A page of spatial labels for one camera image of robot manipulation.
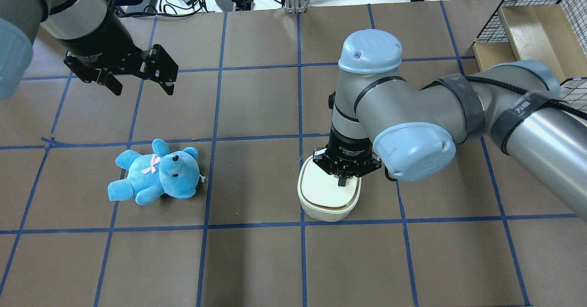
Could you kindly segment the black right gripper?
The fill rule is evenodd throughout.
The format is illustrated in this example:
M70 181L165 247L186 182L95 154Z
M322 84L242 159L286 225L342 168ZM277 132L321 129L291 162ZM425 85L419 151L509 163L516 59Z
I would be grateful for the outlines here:
M363 177L382 167L369 138L350 138L336 130L330 132L324 148L315 148L313 163L336 176L337 186L344 186L347 178Z

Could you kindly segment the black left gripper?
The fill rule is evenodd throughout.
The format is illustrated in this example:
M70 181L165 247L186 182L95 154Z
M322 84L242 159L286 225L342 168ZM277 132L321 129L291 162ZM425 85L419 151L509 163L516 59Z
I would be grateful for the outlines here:
M144 51L138 48L113 12L107 12L103 21L88 35L64 39L63 46L67 49L63 62L84 83L96 82L120 96L123 84L113 73L118 73L123 66L126 70L140 72L141 79L159 84L167 95L174 94L179 70L177 63L160 44Z

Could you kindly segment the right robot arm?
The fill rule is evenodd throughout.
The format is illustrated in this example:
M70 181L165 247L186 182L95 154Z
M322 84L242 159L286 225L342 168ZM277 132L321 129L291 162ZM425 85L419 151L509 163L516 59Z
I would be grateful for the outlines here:
M444 169L456 146L489 136L581 219L586 218L583 111L561 98L559 79L536 60L453 74L417 91L399 73L392 34L350 34L329 98L329 142L315 148L298 180L304 211L336 222L354 209L361 178L379 168L391 181L419 181Z

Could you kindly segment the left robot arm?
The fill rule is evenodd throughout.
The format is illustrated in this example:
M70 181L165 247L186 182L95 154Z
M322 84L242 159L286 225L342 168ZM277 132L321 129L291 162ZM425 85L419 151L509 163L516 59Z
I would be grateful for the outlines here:
M118 75L159 84L174 94L178 65L159 44L140 49L115 14L117 0L1 0L1 98L15 94L43 28L66 50L64 63L84 83L122 93Z

